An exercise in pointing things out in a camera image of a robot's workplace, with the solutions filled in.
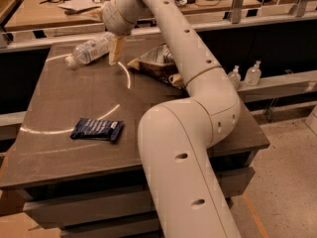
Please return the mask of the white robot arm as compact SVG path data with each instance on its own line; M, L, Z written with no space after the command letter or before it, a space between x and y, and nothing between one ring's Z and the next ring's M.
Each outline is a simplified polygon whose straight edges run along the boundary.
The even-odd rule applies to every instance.
M241 238L207 151L240 117L240 98L225 70L173 0L111 0L102 17L108 31L128 35L151 14L188 93L142 117L138 148L165 238Z

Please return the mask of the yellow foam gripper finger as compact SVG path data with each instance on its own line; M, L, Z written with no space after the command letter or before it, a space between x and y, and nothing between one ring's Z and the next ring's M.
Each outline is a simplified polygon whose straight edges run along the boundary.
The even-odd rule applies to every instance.
M90 19L96 20L96 21L102 21L103 16L102 16L102 9L101 8L96 8L91 11L88 11L86 13L86 16Z
M115 36L109 41L109 64L114 65L120 59L121 52L126 44L124 36Z

